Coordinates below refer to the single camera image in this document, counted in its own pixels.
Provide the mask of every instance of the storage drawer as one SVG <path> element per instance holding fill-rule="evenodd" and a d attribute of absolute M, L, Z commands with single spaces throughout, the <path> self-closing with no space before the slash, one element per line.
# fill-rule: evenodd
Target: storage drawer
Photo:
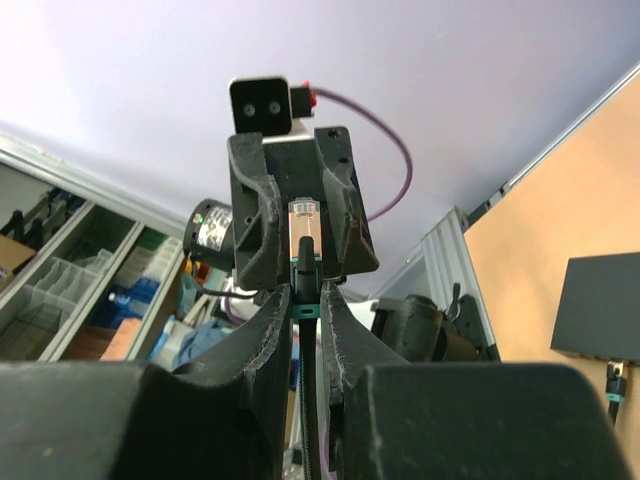
<path fill-rule="evenodd" d="M 3 292 L 0 359 L 52 359 L 141 229 L 132 220 L 84 204 Z"/>
<path fill-rule="evenodd" d="M 145 228 L 57 358 L 146 358 L 175 311 L 183 260 L 179 240 Z"/>

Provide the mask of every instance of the brown box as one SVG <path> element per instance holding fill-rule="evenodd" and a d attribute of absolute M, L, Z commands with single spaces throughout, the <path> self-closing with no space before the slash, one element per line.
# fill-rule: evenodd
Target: brown box
<path fill-rule="evenodd" d="M 0 292 L 7 288 L 20 267 L 35 254 L 32 248 L 0 235 Z"/>

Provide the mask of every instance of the table surface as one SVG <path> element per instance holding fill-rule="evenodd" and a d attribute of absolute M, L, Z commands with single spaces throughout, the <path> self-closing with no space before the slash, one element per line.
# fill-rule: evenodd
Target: table surface
<path fill-rule="evenodd" d="M 640 251 L 640 78 L 591 116 L 465 238 L 502 359 L 572 365 L 605 405 L 606 364 L 565 357 L 549 345 L 568 259 Z M 638 478 L 640 398 L 634 398 L 633 384 L 639 381 L 640 367 L 632 368 L 616 426 Z"/>

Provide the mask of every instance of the cable plugged into box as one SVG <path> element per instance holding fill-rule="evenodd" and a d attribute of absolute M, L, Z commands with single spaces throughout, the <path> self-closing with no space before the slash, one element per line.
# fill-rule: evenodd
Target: cable plugged into box
<path fill-rule="evenodd" d="M 620 404 L 624 402 L 627 393 L 627 366 L 624 362 L 610 361 L 607 363 L 605 392 L 609 400 L 609 417 L 615 425 L 618 409 Z"/>

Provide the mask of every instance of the white label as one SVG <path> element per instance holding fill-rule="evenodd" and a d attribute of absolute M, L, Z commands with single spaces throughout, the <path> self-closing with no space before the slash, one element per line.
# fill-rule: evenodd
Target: white label
<path fill-rule="evenodd" d="M 224 207 L 213 207 L 200 226 L 198 245 L 219 252 L 229 225 L 231 225 L 231 210 Z"/>

